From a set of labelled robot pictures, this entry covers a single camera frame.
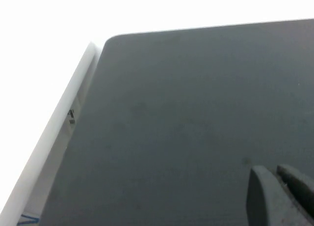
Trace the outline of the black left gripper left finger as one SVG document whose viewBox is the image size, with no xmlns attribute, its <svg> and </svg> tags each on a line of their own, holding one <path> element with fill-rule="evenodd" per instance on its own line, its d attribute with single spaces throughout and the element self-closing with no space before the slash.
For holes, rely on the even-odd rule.
<svg viewBox="0 0 314 226">
<path fill-rule="evenodd" d="M 250 170 L 247 190 L 250 226 L 299 226 L 301 213 L 278 177 L 264 166 Z"/>
</svg>

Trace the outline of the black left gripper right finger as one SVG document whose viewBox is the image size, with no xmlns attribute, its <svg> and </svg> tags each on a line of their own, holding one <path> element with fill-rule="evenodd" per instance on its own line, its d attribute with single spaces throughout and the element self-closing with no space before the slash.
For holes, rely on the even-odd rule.
<svg viewBox="0 0 314 226">
<path fill-rule="evenodd" d="M 314 225 L 314 180 L 295 167 L 278 165 L 276 173 L 288 191 L 293 204 L 313 226 Z"/>
</svg>

